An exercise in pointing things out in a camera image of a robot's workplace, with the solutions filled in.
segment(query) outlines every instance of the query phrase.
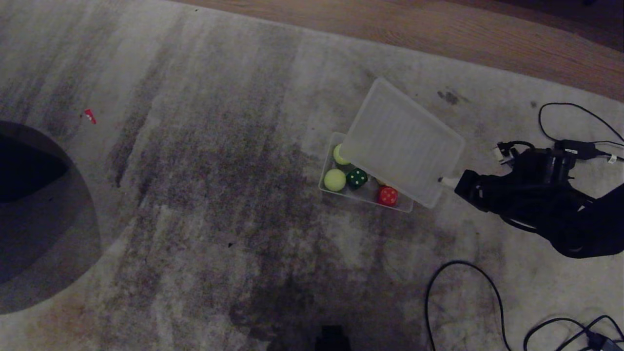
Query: green die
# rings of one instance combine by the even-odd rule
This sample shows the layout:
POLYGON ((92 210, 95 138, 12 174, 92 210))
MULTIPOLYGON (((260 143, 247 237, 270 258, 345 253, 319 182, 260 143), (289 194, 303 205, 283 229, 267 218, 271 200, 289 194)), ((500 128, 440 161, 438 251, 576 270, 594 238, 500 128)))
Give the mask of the green die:
POLYGON ((353 190, 358 189, 367 181, 368 175, 366 175, 365 171, 362 171, 359 168, 356 168, 347 174, 347 184, 349 184, 353 190))

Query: wooden floor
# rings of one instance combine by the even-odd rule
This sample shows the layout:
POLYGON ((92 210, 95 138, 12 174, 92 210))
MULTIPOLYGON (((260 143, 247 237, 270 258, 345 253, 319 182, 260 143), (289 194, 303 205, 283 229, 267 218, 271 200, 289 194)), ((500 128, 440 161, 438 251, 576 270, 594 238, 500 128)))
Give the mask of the wooden floor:
POLYGON ((617 28, 613 34, 506 2, 178 1, 453 57, 624 102, 624 53, 617 28))

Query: plastic lid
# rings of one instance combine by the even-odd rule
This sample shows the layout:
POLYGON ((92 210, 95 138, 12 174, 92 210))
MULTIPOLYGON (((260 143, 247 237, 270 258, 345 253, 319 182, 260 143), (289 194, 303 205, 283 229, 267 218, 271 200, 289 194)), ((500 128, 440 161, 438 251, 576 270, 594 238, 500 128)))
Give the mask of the plastic lid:
POLYGON ((377 79, 353 121, 340 154, 425 207, 442 192, 465 140, 384 79, 377 79))

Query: clear plastic box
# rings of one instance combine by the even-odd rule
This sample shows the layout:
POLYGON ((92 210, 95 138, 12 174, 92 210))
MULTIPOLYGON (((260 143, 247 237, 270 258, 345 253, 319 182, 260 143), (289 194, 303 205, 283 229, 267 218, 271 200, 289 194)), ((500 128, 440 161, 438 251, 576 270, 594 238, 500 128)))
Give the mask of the clear plastic box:
POLYGON ((404 194, 401 194, 401 192, 399 192, 399 197, 394 207, 390 207, 390 206, 377 203, 376 199, 377 199, 377 194, 379 190, 379 183, 377 183, 377 181, 373 179, 374 176, 371 174, 368 175, 369 176, 368 181, 364 185, 362 185, 362 187, 360 187, 358 190, 352 190, 347 185, 344 187, 343 190, 339 192, 334 192, 325 187, 325 184, 323 183, 323 178, 325 177, 325 173, 327 173, 327 171, 329 171, 330 169, 337 168, 347 173, 351 171, 352 169, 356 168, 356 166, 354 166, 353 164, 342 166, 342 165, 337 164, 336 161, 334 161, 334 155, 333 155, 334 148, 338 144, 342 143, 345 137, 346 135, 343 133, 334 132, 331 134, 331 139, 329 140, 329 145, 327 146, 327 157, 325 158, 325 164, 323 166, 323 173, 321 173, 321 180, 318 183, 318 188, 321 189, 322 191, 329 192, 331 194, 336 194, 336 195, 348 197, 350 199, 368 202, 370 204, 383 206, 388 209, 399 210, 402 212, 411 212, 412 208, 414 207, 414 201, 410 199, 409 197, 405 196, 404 194))
POLYGON ((341 155, 402 194, 433 208, 438 178, 452 173, 465 140, 384 79, 377 79, 353 121, 341 155))

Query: yellow ball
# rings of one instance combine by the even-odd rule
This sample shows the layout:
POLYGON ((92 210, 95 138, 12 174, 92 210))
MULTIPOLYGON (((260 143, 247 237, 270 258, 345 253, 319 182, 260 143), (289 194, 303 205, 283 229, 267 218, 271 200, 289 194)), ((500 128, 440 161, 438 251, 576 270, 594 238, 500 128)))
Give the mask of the yellow ball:
POLYGON ((347 183, 347 176, 339 169, 330 169, 325 173, 323 183, 331 191, 341 191, 347 183))
POLYGON ((336 160, 337 164, 341 164, 341 165, 346 165, 346 164, 350 164, 349 161, 343 159, 340 156, 340 147, 342 146, 342 144, 338 144, 335 148, 334 148, 334 160, 336 160))

